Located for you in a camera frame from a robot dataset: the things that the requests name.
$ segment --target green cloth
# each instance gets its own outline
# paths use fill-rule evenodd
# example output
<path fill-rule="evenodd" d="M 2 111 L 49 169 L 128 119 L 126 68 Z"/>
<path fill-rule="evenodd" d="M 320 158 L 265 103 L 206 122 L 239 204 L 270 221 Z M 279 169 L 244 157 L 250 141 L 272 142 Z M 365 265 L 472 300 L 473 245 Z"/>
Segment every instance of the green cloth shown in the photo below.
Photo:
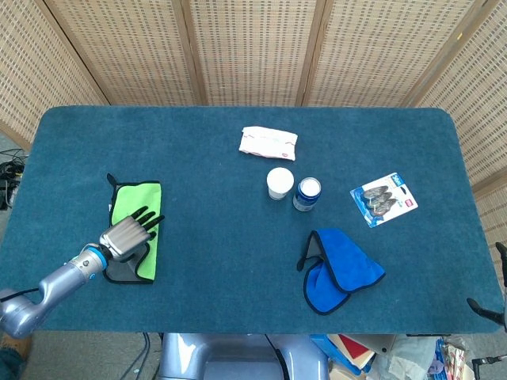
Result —
<path fill-rule="evenodd" d="M 137 184 L 121 184 L 112 182 L 115 186 L 115 192 L 112 196 L 112 205 L 110 213 L 111 225 L 117 224 L 123 218 L 133 214 L 143 206 L 148 206 L 148 211 L 154 211 L 152 219 L 160 215 L 160 203 L 162 198 L 162 188 L 157 181 L 145 181 Z M 157 268 L 157 248 L 158 248 L 158 225 L 150 229 L 157 235 L 154 239 L 147 242 L 148 250 L 144 258 L 136 266 L 135 274 L 141 280 L 152 282 L 155 278 Z M 115 280 L 110 273 L 109 279 Z"/>

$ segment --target cable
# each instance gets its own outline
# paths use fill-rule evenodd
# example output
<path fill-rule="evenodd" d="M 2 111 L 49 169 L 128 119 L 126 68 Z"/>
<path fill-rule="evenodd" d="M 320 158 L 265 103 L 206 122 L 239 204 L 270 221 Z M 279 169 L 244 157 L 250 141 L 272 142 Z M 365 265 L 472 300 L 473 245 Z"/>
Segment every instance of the cable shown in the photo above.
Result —
<path fill-rule="evenodd" d="M 137 363 L 137 361 L 139 360 L 139 358 L 144 354 L 144 352 L 146 351 L 146 349 L 148 348 L 148 340 L 146 338 L 146 333 L 143 332 L 143 338 L 144 338 L 144 347 L 143 349 L 141 350 L 141 352 L 139 353 L 139 355 L 137 355 L 137 357 L 134 359 L 134 361 L 131 363 L 130 366 L 128 366 L 127 370 L 124 372 L 124 374 L 121 375 L 121 378 L 120 380 L 124 380 L 128 373 L 130 372 L 130 370 L 134 367 L 134 365 Z"/>
<path fill-rule="evenodd" d="M 160 363 L 157 365 L 157 370 L 155 371 L 153 376 L 151 376 L 151 380 L 155 380 L 157 378 L 158 371 L 160 371 Z"/>
<path fill-rule="evenodd" d="M 139 380 L 139 376 L 141 376 L 141 372 L 143 372 L 144 363 L 148 359 L 148 354 L 150 353 L 150 346 L 151 346 L 151 344 L 150 344 L 150 336 L 148 335 L 147 332 L 143 332 L 143 335 L 145 336 L 145 338 L 148 341 L 148 349 L 146 350 L 146 355 L 144 356 L 144 359 L 141 362 L 141 366 L 139 367 L 139 372 L 137 373 L 137 376 L 135 376 L 135 380 Z"/>
<path fill-rule="evenodd" d="M 25 295 L 27 293 L 32 293 L 33 291 L 38 291 L 38 287 L 34 287 L 33 289 L 27 289 L 26 291 L 17 291 L 16 293 L 13 293 L 11 295 L 8 295 L 4 298 L 0 298 L 0 302 L 9 301 L 12 298 L 16 298 L 18 295 Z"/>
<path fill-rule="evenodd" d="M 287 363 L 285 362 L 285 358 L 282 355 L 281 351 L 278 348 L 275 348 L 275 346 L 273 345 L 273 343 L 269 339 L 268 334 L 264 334 L 264 336 L 268 340 L 269 345 L 271 346 L 271 348 L 275 352 L 275 355 L 278 358 L 278 361 L 280 362 L 280 366 L 282 367 L 282 372 L 284 373 L 284 380 L 291 380 L 290 376 L 288 375 Z"/>

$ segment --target robotic hand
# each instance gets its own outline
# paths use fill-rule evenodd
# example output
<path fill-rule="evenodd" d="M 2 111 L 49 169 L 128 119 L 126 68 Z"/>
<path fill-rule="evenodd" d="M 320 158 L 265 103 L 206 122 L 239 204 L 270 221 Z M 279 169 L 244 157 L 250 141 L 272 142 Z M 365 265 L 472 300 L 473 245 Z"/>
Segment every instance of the robotic hand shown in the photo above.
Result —
<path fill-rule="evenodd" d="M 155 213 L 152 211 L 143 215 L 147 209 L 146 206 L 141 207 L 108 228 L 100 236 L 99 244 L 85 245 L 79 255 L 42 279 L 38 289 L 20 292 L 1 290 L 0 330 L 17 339 L 29 335 L 61 301 L 95 278 L 97 273 L 104 271 L 108 260 L 129 260 L 137 249 L 155 237 L 155 232 L 148 231 L 164 219 L 160 215 L 150 220 Z M 38 304 L 23 295 L 36 290 L 42 296 Z"/>

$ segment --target clutter on floor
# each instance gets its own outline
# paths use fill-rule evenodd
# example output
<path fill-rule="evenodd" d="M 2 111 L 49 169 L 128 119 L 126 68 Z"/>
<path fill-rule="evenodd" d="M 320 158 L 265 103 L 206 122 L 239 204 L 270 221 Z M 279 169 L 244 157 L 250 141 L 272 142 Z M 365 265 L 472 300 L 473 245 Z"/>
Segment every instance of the clutter on floor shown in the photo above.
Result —
<path fill-rule="evenodd" d="M 10 157 L 0 164 L 0 210 L 6 210 L 13 206 L 28 156 L 18 148 L 3 150 L 0 156 Z"/>

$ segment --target robot finger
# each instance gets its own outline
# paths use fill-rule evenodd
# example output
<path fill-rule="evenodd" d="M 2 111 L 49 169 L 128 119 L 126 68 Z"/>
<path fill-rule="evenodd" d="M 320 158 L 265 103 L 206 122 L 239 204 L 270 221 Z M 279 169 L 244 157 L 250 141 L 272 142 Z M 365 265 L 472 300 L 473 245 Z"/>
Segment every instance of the robot finger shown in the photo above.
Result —
<path fill-rule="evenodd" d="M 149 221 L 147 224 L 145 224 L 143 227 L 146 231 L 148 231 L 150 228 L 155 227 L 157 224 L 159 224 L 163 219 L 165 218 L 164 215 L 159 215 L 157 218 Z"/>
<path fill-rule="evenodd" d="M 136 219 L 139 216 L 141 216 L 143 214 L 143 212 L 146 211 L 147 209 L 148 209 L 148 206 L 142 206 L 138 211 L 134 212 L 130 216 L 133 217 L 134 219 Z"/>
<path fill-rule="evenodd" d="M 143 215 L 141 218 L 137 219 L 137 223 L 142 225 L 143 223 L 146 223 L 148 220 L 150 220 L 154 216 L 155 216 L 155 211 L 148 212 L 147 214 Z"/>

